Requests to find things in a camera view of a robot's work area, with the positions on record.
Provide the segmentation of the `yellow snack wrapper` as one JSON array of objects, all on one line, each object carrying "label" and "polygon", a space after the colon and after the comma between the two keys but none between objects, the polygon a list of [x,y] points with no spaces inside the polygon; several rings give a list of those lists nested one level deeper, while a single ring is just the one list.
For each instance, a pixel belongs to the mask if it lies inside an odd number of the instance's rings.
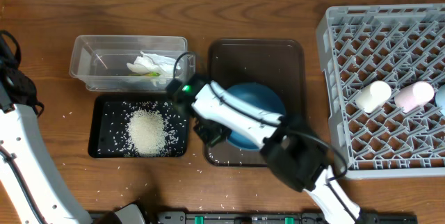
[{"label": "yellow snack wrapper", "polygon": [[134,77],[159,77],[159,76],[161,76],[161,74],[158,73],[158,72],[147,72],[147,73],[133,73],[133,74],[129,74],[129,76],[134,76]]}]

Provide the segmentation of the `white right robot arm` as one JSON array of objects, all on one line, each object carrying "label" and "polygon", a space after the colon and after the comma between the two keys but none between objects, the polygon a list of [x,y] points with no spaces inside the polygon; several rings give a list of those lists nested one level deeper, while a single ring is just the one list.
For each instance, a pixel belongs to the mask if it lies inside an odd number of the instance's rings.
[{"label": "white right robot arm", "polygon": [[328,223],[364,222],[361,208],[337,181],[346,172],[336,174],[327,154],[342,155],[300,116],[260,109],[199,74],[188,81],[173,79],[166,92],[180,112],[195,118],[193,129],[205,145],[213,147],[236,132],[259,148],[276,178],[309,194]]}]

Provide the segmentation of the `pink cup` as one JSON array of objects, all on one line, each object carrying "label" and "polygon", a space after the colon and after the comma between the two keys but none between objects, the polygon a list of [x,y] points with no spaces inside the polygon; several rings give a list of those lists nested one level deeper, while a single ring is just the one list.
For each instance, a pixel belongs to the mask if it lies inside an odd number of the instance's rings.
[{"label": "pink cup", "polygon": [[398,108],[402,108],[404,113],[408,113],[427,104],[434,94],[434,88],[429,83],[418,81],[400,90],[394,101]]}]

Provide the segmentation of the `light blue small bowl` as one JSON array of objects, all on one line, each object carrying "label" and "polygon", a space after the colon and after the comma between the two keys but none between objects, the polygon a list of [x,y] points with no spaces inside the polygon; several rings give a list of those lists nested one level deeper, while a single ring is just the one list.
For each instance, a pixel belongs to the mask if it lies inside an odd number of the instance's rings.
[{"label": "light blue small bowl", "polygon": [[445,85],[440,86],[435,93],[435,104],[442,115],[445,115]]}]

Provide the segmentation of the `white tissue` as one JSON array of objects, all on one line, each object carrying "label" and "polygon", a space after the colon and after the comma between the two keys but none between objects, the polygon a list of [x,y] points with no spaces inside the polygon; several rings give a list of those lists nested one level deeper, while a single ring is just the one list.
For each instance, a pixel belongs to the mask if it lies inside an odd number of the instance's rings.
[{"label": "white tissue", "polygon": [[158,72],[160,77],[172,77],[175,62],[174,58],[142,51],[134,62],[127,63],[127,68],[133,73]]}]

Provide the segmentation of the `large blue plate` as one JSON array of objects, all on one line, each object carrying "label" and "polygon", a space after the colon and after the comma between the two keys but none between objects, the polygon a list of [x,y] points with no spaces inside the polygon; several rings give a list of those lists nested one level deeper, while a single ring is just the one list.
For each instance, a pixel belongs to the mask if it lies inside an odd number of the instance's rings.
[{"label": "large blue plate", "polygon": [[[236,84],[228,88],[227,92],[257,108],[274,113],[280,113],[282,115],[286,114],[286,109],[279,96],[267,86],[259,83]],[[241,150],[259,150],[254,143],[235,131],[229,135],[227,141],[229,144]]]}]

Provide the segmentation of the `white cup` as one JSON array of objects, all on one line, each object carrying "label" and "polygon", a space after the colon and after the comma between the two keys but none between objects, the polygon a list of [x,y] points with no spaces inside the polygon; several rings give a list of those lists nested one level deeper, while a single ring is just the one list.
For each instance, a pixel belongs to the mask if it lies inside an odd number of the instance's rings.
[{"label": "white cup", "polygon": [[365,113],[372,113],[391,97],[391,87],[384,81],[374,81],[360,90],[356,97],[357,107]]}]

